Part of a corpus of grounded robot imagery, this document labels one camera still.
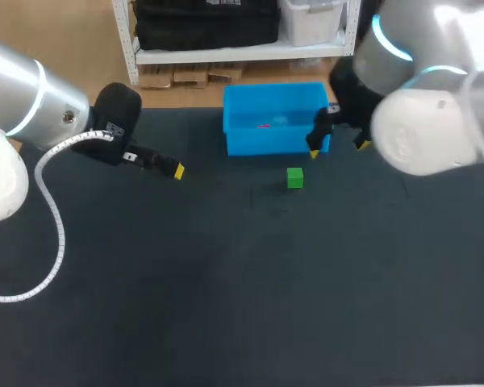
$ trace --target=black bag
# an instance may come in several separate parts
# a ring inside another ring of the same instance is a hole
[[[137,0],[134,10],[143,50],[243,47],[278,38],[277,0]]]

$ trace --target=white storage box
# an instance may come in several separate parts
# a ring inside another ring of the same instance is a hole
[[[282,19],[294,46],[331,42],[348,0],[282,0]]]

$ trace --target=cardboard box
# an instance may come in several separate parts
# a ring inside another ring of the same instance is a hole
[[[175,86],[204,89],[208,85],[209,64],[178,64],[174,69],[173,84]]]
[[[229,85],[237,83],[242,78],[245,67],[245,62],[213,63],[208,70],[208,81]]]
[[[174,75],[173,64],[145,64],[139,66],[138,82],[142,89],[170,89]]]

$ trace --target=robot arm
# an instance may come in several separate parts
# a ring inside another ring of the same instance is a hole
[[[25,165],[7,138],[42,150],[72,148],[111,165],[157,168],[181,179],[178,161],[131,144],[141,107],[138,93],[118,83],[104,88],[90,106],[79,89],[40,62],[0,44],[0,220],[18,210],[28,190]],[[91,131],[95,135],[83,135]]]
[[[405,173],[484,161],[484,0],[388,0],[331,83],[344,121]]]

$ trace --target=dark table surface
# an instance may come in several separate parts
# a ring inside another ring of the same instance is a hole
[[[43,293],[0,305],[0,386],[484,382],[484,166],[403,176],[348,130],[317,161],[228,159],[221,116],[143,113],[139,144],[180,158],[181,182],[48,165],[68,250]],[[0,223],[0,294],[55,254],[33,185]]]

